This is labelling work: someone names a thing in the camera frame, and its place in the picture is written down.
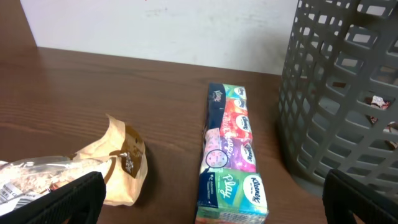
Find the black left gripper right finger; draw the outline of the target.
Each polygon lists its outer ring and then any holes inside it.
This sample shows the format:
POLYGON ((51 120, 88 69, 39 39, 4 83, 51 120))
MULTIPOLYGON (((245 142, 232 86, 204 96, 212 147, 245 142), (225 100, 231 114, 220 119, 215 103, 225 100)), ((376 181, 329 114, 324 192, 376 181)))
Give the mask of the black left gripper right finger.
POLYGON ((323 186, 327 223, 397 224, 397 204, 338 169, 329 170, 323 186))

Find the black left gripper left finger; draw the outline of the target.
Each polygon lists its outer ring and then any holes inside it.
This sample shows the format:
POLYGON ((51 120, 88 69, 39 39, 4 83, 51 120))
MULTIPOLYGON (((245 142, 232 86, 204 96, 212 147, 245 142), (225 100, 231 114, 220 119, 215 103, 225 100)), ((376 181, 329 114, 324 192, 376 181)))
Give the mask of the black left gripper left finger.
POLYGON ((3 224, 96 224, 106 196, 100 172, 90 172, 1 216, 3 224))

